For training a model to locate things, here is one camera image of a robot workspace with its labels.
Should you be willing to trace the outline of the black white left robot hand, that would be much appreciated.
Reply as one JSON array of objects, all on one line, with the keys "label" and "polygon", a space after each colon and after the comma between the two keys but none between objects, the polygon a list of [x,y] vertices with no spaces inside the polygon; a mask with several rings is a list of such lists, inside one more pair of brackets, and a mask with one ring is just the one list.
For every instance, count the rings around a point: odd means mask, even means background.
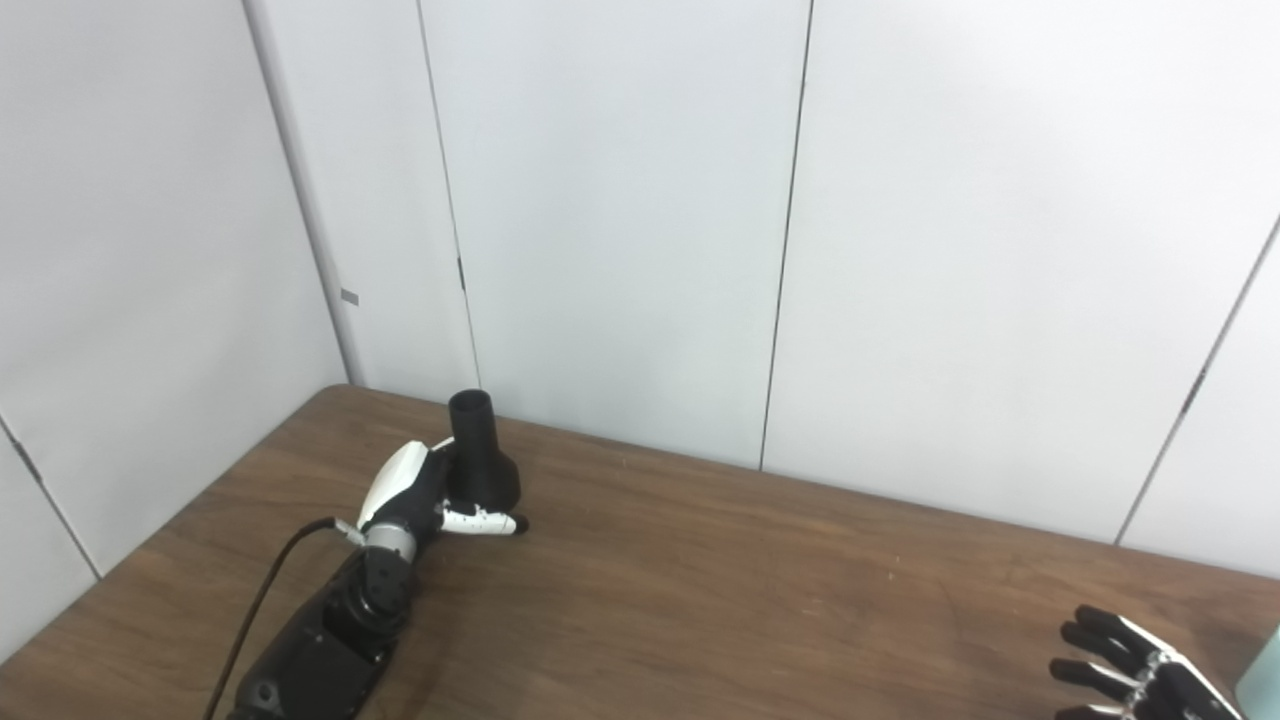
[{"label": "black white left robot hand", "polygon": [[448,496],[456,456],[452,437],[434,446],[410,441],[398,448],[378,471],[357,518],[364,544],[412,562],[440,533],[525,534],[526,518]]}]

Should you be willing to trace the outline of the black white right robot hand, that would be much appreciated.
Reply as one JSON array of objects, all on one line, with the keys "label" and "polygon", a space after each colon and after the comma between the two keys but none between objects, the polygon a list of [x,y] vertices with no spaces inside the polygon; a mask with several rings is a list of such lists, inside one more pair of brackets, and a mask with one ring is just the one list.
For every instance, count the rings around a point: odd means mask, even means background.
[{"label": "black white right robot hand", "polygon": [[1050,675],[1097,691],[1112,703],[1061,708],[1056,719],[1244,717],[1184,653],[1123,615],[1080,605],[1060,635],[1107,664],[1052,659]]}]

